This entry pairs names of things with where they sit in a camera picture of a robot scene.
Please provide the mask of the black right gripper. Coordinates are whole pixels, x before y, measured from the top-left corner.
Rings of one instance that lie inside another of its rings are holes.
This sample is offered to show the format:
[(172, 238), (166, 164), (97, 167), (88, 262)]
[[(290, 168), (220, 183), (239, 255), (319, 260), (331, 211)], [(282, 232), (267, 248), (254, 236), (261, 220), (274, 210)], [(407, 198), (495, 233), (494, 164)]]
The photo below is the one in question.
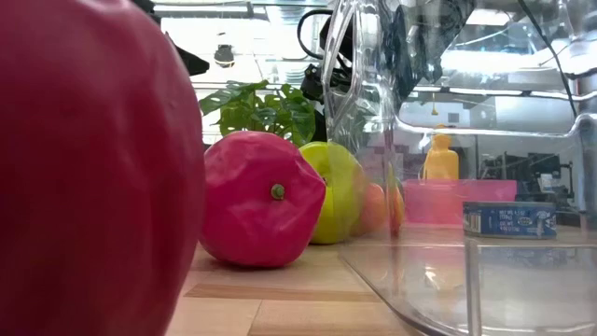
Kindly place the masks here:
[[(304, 71), (304, 78), (300, 90), (305, 98), (325, 103), (340, 102), (352, 88), (354, 33), (353, 20), (350, 20), (345, 31), (337, 37), (332, 37), (332, 17), (328, 16), (318, 34), (320, 53), (307, 47), (300, 41), (300, 47), (318, 63), (310, 63)], [(325, 113), (315, 109), (313, 111), (315, 130), (312, 142), (326, 142)]]

